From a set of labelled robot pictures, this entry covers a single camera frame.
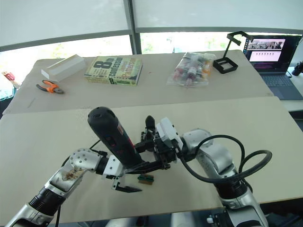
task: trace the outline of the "white box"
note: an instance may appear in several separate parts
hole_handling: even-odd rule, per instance
[[[84,69],[85,67],[86,64],[84,58],[75,54],[69,58],[57,62],[54,65],[41,69],[41,73],[49,80],[59,82],[69,77],[70,75]]]

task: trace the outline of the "white tabletop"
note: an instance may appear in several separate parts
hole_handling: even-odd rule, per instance
[[[140,141],[147,115],[158,122],[167,116],[179,134],[204,128],[212,134],[238,138],[249,154],[258,149],[273,152],[270,163],[247,178],[258,202],[303,197],[303,133],[276,97],[134,106],[113,109],[134,143]],[[87,148],[97,137],[87,123],[88,109],[6,114],[0,121],[0,225],[5,225],[42,188],[78,148]],[[239,165],[239,148],[217,139]],[[107,150],[102,144],[97,148]],[[151,153],[143,159],[151,161]],[[202,173],[196,161],[190,165]],[[142,192],[111,190],[112,181],[87,173],[63,204],[61,222],[110,219],[220,207],[215,188],[192,177],[181,163],[152,173],[152,186],[138,184],[128,175],[128,185]]]
[[[223,51],[211,53],[217,58],[223,56]],[[239,65],[238,69],[227,74],[220,74],[214,69],[206,87],[187,89],[166,85],[168,76],[174,72],[183,54],[132,55],[143,61],[136,87],[89,83],[83,76],[85,70],[82,70],[59,83],[65,91],[63,95],[46,93],[36,88],[36,84],[45,79],[41,68],[60,59],[38,60],[4,114],[94,108],[100,105],[122,107],[273,96],[240,50],[227,54]],[[87,65],[92,59],[86,58]]]
[[[292,73],[294,70],[294,67],[289,67],[288,71]],[[292,75],[290,78],[292,83],[296,86],[298,91],[301,93],[303,96],[303,73],[300,73],[298,76]],[[300,111],[303,110],[303,100],[283,100],[281,101],[283,103],[283,106],[288,110],[288,111]]]

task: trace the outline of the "book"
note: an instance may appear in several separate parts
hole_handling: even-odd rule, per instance
[[[84,77],[93,83],[136,86],[142,68],[137,58],[96,57]]]

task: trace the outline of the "laptop screen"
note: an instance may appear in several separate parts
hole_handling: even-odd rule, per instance
[[[246,39],[244,54],[258,72],[286,73],[300,35],[254,35]]]

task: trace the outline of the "laptop keyboard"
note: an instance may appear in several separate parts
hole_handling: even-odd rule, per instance
[[[269,87],[288,87],[293,86],[287,76],[262,76],[262,79]]]

